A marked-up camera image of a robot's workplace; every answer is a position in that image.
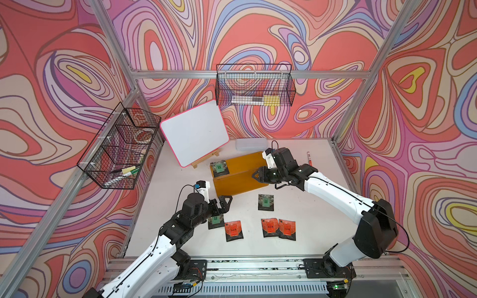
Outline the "green tea bag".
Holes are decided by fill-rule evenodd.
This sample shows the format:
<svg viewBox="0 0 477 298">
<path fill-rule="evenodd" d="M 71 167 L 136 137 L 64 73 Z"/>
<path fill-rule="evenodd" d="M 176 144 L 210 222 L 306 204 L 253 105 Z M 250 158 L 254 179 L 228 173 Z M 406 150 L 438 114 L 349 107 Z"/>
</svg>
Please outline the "green tea bag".
<svg viewBox="0 0 477 298">
<path fill-rule="evenodd" d="M 258 195 L 258 210 L 259 211 L 274 211 L 275 202 L 274 195 L 259 194 Z"/>
<path fill-rule="evenodd" d="M 225 176 L 230 173 L 226 160 L 212 162 L 210 167 L 214 178 Z"/>
<path fill-rule="evenodd" d="M 209 230 L 225 227 L 224 216 L 221 214 L 219 216 L 212 216 L 208 218 L 207 226 Z"/>
</svg>

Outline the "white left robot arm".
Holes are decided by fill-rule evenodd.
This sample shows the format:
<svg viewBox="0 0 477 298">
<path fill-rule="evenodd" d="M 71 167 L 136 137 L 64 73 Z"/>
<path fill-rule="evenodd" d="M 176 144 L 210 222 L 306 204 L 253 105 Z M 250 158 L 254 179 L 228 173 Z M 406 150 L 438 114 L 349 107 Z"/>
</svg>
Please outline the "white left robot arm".
<svg viewBox="0 0 477 298">
<path fill-rule="evenodd" d="M 182 208 L 163 224 L 158 236 L 127 269 L 100 290 L 91 288 L 84 298 L 150 298 L 164 284 L 190 268 L 190 256 L 181 247 L 197 226 L 229 211 L 232 196 L 206 201 L 203 192 L 193 192 Z"/>
</svg>

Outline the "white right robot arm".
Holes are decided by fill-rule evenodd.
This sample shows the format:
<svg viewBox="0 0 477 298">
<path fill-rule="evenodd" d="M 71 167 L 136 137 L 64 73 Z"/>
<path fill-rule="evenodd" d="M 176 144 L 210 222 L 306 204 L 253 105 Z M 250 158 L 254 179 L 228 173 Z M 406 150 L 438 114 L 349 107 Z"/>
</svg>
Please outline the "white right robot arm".
<svg viewBox="0 0 477 298">
<path fill-rule="evenodd" d="M 315 167 L 299 165 L 287 148 L 266 149 L 262 157 L 266 165 L 254 172 L 254 180 L 276 189 L 294 186 L 323 199 L 357 224 L 354 236 L 334 245 L 322 258 L 321 270 L 326 276 L 335 277 L 340 269 L 365 257 L 379 259 L 397 239 L 398 224 L 388 201 L 360 196 Z"/>
</svg>

